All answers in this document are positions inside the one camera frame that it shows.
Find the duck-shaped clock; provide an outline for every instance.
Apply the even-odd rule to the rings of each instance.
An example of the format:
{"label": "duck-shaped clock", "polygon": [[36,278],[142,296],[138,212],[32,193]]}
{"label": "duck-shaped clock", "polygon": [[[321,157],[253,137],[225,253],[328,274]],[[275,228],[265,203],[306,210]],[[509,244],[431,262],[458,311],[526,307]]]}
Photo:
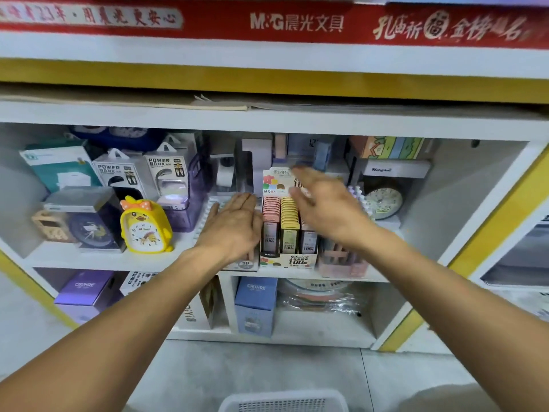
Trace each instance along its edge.
{"label": "duck-shaped clock", "polygon": [[168,217],[162,207],[147,199],[127,196],[120,201],[124,212],[120,217],[122,237],[130,251],[155,254],[172,251],[173,236]]}

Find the hand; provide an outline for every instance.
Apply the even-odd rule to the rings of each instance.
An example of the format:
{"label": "hand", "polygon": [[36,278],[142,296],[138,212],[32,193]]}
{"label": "hand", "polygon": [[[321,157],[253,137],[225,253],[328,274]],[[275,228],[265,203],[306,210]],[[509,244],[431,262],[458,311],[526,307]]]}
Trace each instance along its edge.
{"label": "hand", "polygon": [[215,203],[195,247],[208,249],[223,267],[242,260],[261,238],[263,217],[254,210],[256,202],[255,195],[237,193],[221,211]]}
{"label": "hand", "polygon": [[290,195],[305,222],[344,248],[360,250],[364,237],[376,225],[345,185],[310,167],[295,166],[292,172],[311,193],[308,198],[300,188],[290,188]]}

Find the forearm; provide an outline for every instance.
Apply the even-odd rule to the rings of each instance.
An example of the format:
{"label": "forearm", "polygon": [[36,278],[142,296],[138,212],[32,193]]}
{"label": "forearm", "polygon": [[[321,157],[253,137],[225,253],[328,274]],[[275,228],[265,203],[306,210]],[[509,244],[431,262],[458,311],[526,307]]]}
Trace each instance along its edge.
{"label": "forearm", "polygon": [[374,227],[362,252],[505,411],[545,410],[549,325]]}
{"label": "forearm", "polygon": [[0,410],[120,411],[190,300],[220,267],[185,251],[146,286],[0,384]]}

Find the teal box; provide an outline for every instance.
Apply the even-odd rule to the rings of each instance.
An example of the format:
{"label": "teal box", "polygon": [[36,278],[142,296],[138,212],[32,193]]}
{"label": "teal box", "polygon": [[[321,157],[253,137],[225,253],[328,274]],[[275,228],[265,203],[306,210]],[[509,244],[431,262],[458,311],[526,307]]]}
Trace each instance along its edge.
{"label": "teal box", "polygon": [[19,153],[53,193],[65,186],[102,186],[92,165],[102,152],[88,140],[61,138],[30,144]]}

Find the red banner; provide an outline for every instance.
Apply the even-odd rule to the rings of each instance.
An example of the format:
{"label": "red banner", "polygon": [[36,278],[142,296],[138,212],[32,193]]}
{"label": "red banner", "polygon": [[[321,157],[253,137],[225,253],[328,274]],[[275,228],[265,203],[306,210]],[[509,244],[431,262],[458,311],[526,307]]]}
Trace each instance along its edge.
{"label": "red banner", "polygon": [[0,30],[548,49],[549,9],[308,0],[0,0]]}

